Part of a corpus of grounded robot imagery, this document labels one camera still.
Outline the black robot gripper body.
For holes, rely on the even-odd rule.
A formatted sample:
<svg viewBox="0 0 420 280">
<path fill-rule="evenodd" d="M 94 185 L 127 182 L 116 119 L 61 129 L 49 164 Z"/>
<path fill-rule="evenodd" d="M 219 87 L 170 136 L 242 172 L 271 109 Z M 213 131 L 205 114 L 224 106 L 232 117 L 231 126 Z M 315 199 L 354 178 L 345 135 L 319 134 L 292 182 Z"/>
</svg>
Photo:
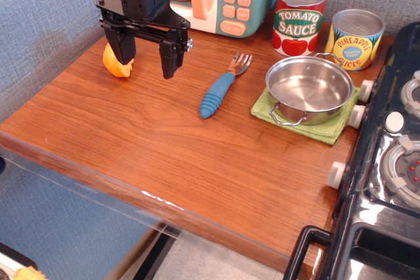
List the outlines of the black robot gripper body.
<svg viewBox="0 0 420 280">
<path fill-rule="evenodd" d="M 172 36 L 184 51 L 192 48 L 189 21 L 175 13 L 171 0 L 97 0 L 103 28 L 119 30 L 133 37 L 159 42 Z"/>
</svg>

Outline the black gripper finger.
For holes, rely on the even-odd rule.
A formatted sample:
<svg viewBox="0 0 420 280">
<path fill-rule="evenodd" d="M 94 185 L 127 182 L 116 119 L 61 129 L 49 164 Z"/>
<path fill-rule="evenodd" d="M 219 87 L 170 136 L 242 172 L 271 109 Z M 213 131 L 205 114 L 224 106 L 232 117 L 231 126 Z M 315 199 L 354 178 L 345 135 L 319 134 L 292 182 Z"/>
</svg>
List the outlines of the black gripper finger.
<svg viewBox="0 0 420 280">
<path fill-rule="evenodd" d="M 117 61 L 127 65 L 136 55 L 135 38 L 112 28 L 104 28 L 104 32 Z"/>
<path fill-rule="evenodd" d="M 183 47 L 176 41 L 164 40 L 159 44 L 159 54 L 161 57 L 163 77 L 165 79 L 171 79 L 178 68 L 182 66 L 184 58 Z"/>
</svg>

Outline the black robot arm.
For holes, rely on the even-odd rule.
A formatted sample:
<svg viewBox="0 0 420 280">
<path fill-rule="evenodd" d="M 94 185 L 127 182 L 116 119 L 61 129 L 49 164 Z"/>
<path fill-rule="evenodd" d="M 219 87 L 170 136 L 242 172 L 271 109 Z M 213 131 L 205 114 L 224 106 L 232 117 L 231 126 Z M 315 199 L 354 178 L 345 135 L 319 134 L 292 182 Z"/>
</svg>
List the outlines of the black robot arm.
<svg viewBox="0 0 420 280">
<path fill-rule="evenodd" d="M 192 48 L 190 22 L 172 10 L 171 0 L 97 0 L 100 23 L 118 62 L 137 54 L 135 39 L 159 45 L 163 77 L 170 79 Z"/>
</svg>

